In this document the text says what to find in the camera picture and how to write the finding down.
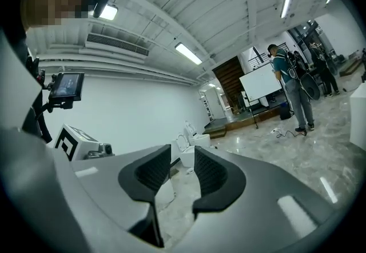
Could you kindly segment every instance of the whiteboard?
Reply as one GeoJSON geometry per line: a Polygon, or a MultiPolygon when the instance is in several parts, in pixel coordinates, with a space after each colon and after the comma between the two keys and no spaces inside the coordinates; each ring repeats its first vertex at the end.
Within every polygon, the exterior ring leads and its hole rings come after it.
{"type": "Polygon", "coordinates": [[[249,101],[254,101],[281,89],[281,84],[269,63],[240,78],[249,101]]]}

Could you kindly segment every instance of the white table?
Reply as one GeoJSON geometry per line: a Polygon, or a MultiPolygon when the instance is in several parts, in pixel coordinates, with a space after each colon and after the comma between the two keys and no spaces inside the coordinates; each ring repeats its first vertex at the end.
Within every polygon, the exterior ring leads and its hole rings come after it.
{"type": "Polygon", "coordinates": [[[349,141],[366,151],[366,83],[350,96],[351,136],[349,141]]]}

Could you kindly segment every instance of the camera screen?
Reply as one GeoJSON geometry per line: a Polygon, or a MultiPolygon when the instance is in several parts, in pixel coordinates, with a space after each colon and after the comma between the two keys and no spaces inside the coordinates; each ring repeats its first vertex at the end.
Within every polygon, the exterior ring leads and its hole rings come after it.
{"type": "Polygon", "coordinates": [[[79,74],[64,74],[54,92],[54,97],[75,96],[79,77],[79,74]]]}

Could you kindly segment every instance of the man in green shirt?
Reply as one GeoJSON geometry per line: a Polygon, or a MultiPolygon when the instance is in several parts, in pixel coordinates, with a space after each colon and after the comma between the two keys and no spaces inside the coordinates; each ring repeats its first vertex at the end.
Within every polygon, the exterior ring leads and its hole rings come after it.
{"type": "Polygon", "coordinates": [[[291,68],[287,60],[287,53],[283,49],[279,49],[275,44],[268,46],[268,52],[273,59],[273,68],[276,78],[280,81],[283,78],[285,88],[288,93],[289,99],[292,104],[293,111],[299,122],[299,127],[295,129],[296,132],[306,131],[306,121],[303,114],[308,121],[308,127],[310,130],[314,130],[313,111],[311,108],[310,100],[306,92],[301,88],[300,82],[295,78],[295,72],[291,68]]]}

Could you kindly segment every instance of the ceiling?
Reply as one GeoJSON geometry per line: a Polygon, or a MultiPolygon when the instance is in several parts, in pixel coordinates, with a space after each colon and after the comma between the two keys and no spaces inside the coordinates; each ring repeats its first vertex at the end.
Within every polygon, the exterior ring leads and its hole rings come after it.
{"type": "MultiPolygon", "coordinates": [[[[63,26],[31,29],[27,35],[31,51],[44,59],[54,58],[47,54],[50,48],[59,47],[57,54],[61,57],[62,53],[69,53],[64,45],[85,47],[87,35],[92,32],[148,49],[150,53],[143,65],[149,71],[157,69],[158,73],[177,75],[181,82],[201,84],[214,77],[211,69],[255,45],[259,39],[323,15],[327,10],[326,0],[291,0],[287,17],[281,19],[284,0],[110,1],[118,7],[113,21],[90,17],[63,26]],[[178,53],[174,47],[179,42],[203,63],[197,66],[178,53]]],[[[113,71],[113,63],[108,65],[113,71]]],[[[60,66],[68,67],[65,61],[60,66]]]]}

